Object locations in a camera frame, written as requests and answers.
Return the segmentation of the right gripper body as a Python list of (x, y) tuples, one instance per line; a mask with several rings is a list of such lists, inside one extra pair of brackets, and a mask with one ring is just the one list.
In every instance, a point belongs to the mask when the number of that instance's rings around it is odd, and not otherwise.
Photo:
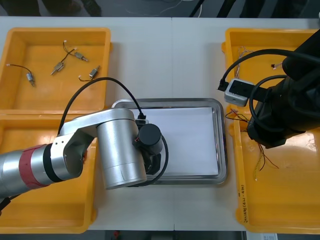
[(247, 126), (249, 137), (265, 146), (274, 148), (286, 143), (288, 138), (288, 101), (283, 99), (249, 102), (251, 118)]

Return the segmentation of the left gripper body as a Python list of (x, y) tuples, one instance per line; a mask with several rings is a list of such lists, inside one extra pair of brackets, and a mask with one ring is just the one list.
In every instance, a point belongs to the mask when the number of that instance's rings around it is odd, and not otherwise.
[(147, 175), (155, 175), (161, 167), (161, 154), (150, 154), (149, 152), (143, 150), (141, 152), (143, 162), (144, 162), (144, 169)]

